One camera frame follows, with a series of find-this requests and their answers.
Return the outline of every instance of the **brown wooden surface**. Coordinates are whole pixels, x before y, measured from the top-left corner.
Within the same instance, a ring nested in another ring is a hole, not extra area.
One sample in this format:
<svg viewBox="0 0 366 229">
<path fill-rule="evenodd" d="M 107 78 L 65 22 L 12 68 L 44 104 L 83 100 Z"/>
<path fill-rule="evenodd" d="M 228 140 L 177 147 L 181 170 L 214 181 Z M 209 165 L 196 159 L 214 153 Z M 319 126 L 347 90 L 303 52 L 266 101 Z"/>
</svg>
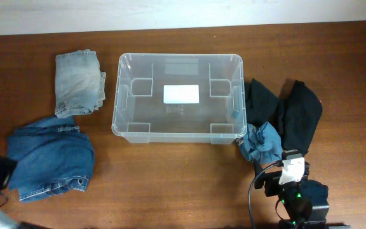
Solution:
<svg viewBox="0 0 366 229">
<path fill-rule="evenodd" d="M 104 106 L 76 117 L 96 151 L 93 179 L 85 193 L 31 204 L 11 191 L 3 211 L 12 218 L 52 228 L 249 226 L 254 173 L 235 144 L 130 144 L 111 132 L 122 53 L 237 53 L 247 81 L 279 95 L 302 80 L 322 100 L 310 178 L 329 186 L 329 221 L 366 228 L 366 22 L 0 36 L 0 153 L 15 127 L 53 114 L 55 55 L 86 48 L 107 73 Z M 257 222 L 279 220 L 275 202 L 253 192 Z"/>
</svg>

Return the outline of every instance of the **white wall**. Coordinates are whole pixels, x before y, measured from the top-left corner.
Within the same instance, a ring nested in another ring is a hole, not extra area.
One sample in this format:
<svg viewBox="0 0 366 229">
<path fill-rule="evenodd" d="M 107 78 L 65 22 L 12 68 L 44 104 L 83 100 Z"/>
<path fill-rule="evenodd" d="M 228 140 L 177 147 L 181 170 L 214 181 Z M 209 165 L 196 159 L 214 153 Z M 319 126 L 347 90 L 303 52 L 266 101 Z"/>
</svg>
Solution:
<svg viewBox="0 0 366 229">
<path fill-rule="evenodd" d="M 366 0 L 0 0 L 0 34 L 366 20 Z"/>
</svg>

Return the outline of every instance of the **garment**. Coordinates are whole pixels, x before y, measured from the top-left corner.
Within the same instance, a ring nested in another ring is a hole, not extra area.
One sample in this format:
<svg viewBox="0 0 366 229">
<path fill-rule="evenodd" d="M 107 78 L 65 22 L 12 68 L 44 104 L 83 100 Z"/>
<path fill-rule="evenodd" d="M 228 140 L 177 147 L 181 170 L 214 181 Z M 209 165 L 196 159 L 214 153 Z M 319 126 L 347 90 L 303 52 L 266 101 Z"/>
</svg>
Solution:
<svg viewBox="0 0 366 229">
<path fill-rule="evenodd" d="M 8 138 L 7 156 L 18 162 L 8 187 L 18 189 L 21 202 L 85 191 L 95 162 L 88 136 L 72 117 L 54 116 L 16 129 Z"/>
<path fill-rule="evenodd" d="M 251 84 L 245 83 L 244 90 L 247 123 L 260 127 L 274 115 L 279 98 L 255 79 Z"/>
<path fill-rule="evenodd" d="M 285 150 L 308 153 L 318 121 L 323 113 L 320 100 L 304 82 L 295 82 L 289 97 L 278 105 L 277 131 Z"/>
<path fill-rule="evenodd" d="M 248 124 L 247 133 L 237 139 L 242 155 L 247 161 L 256 160 L 259 163 L 271 163 L 282 158 L 280 136 L 268 122 L 261 127 Z"/>
<path fill-rule="evenodd" d="M 56 109 L 59 118 L 91 114 L 105 99 L 105 73 L 94 51 L 56 56 Z"/>
</svg>

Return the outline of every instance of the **clear plastic bin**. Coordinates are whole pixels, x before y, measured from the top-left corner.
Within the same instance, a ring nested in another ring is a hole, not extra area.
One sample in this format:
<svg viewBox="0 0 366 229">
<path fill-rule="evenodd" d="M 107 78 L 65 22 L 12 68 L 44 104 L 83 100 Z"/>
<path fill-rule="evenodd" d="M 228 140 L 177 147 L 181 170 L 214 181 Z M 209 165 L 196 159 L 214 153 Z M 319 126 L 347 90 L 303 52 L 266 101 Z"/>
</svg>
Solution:
<svg viewBox="0 0 366 229">
<path fill-rule="evenodd" d="M 125 53 L 112 131 L 129 142 L 230 144 L 247 131 L 236 54 Z"/>
</svg>

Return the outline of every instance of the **blue denim cloth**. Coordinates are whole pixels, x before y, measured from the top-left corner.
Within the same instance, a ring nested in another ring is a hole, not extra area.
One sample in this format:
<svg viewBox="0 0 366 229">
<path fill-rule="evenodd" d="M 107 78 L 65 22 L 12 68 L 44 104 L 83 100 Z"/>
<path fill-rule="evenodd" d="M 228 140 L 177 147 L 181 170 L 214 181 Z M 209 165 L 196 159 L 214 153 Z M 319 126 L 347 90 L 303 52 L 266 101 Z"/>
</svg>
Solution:
<svg viewBox="0 0 366 229">
<path fill-rule="evenodd" d="M 244 137 L 236 140 L 247 161 L 256 160 L 262 164 L 281 160 L 283 150 L 280 136 L 270 123 L 264 123 L 258 130 L 251 124 L 247 127 Z"/>
<path fill-rule="evenodd" d="M 73 117 L 54 116 L 16 129 L 7 156 L 18 161 L 8 187 L 18 189 L 21 202 L 85 191 L 95 162 L 93 146 Z"/>
<path fill-rule="evenodd" d="M 59 118 L 88 115 L 102 106 L 105 73 L 94 51 L 84 50 L 56 56 L 56 109 Z"/>
</svg>

